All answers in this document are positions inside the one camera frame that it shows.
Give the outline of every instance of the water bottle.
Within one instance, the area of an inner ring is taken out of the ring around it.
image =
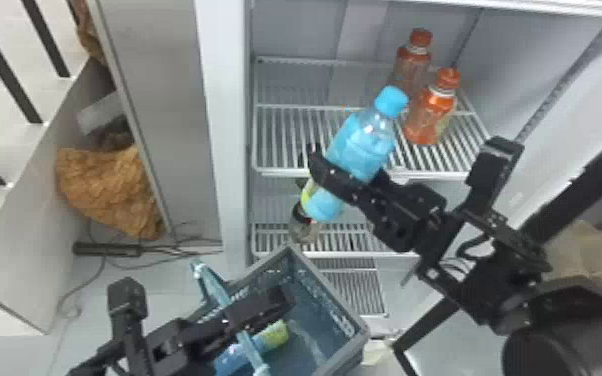
[[[345,120],[324,157],[356,179],[370,182],[394,149],[394,119],[407,103],[403,91],[386,86],[371,107]],[[339,198],[308,179],[292,211],[292,238],[301,243],[314,242],[321,223],[337,218],[342,208]]]

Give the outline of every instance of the basket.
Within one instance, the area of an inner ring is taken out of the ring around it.
[[[315,349],[319,347],[325,359],[317,364],[304,339],[291,333],[287,343],[263,355],[272,375],[345,375],[361,363],[362,350],[369,338],[366,323],[301,252],[287,247],[259,260],[246,273],[244,278],[228,285],[232,299],[276,285],[287,286],[295,305],[283,319],[296,322],[315,341]],[[218,311],[215,305],[206,304],[189,320],[202,322]],[[248,366],[234,375],[251,374],[252,368]]]

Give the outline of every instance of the open refrigerator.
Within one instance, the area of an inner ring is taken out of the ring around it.
[[[409,146],[397,125],[386,166],[395,181],[423,181],[452,207],[482,143],[516,139],[525,153],[496,209],[518,227],[602,152],[602,0],[195,0],[195,8],[234,268],[289,241],[308,153],[325,151],[343,120],[370,103],[414,27],[433,34],[432,66],[456,66],[462,81],[441,142]],[[455,244],[473,235],[465,229]],[[388,250],[352,208],[302,250],[372,334],[396,335],[440,299],[415,279],[400,286],[415,254]]]

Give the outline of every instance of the black railing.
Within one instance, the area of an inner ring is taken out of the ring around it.
[[[60,77],[70,77],[70,72],[68,71],[68,67],[61,56],[61,53],[58,50],[58,46],[56,45],[56,41],[51,35],[49,28],[47,27],[47,23],[40,12],[40,8],[37,6],[35,0],[20,0],[23,3],[26,12],[28,13],[28,17],[30,21],[33,23],[37,34],[44,45],[47,54],[49,55],[49,59],[51,60],[56,73]],[[2,51],[0,51],[0,79],[3,84],[11,94],[12,98],[16,102],[16,105],[19,107],[26,120],[32,124],[42,124],[42,117],[40,116],[37,108],[33,105],[33,102],[28,97],[28,94],[21,86],[21,82],[14,74],[14,71],[9,66],[9,63],[5,59]],[[5,185],[4,179],[0,176],[0,186]]]

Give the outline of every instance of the bottle label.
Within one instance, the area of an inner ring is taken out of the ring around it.
[[[308,203],[308,201],[310,201],[310,198],[313,197],[315,192],[317,192],[319,189],[320,186],[315,184],[315,181],[313,179],[308,179],[306,185],[301,191],[301,206],[305,206]]]

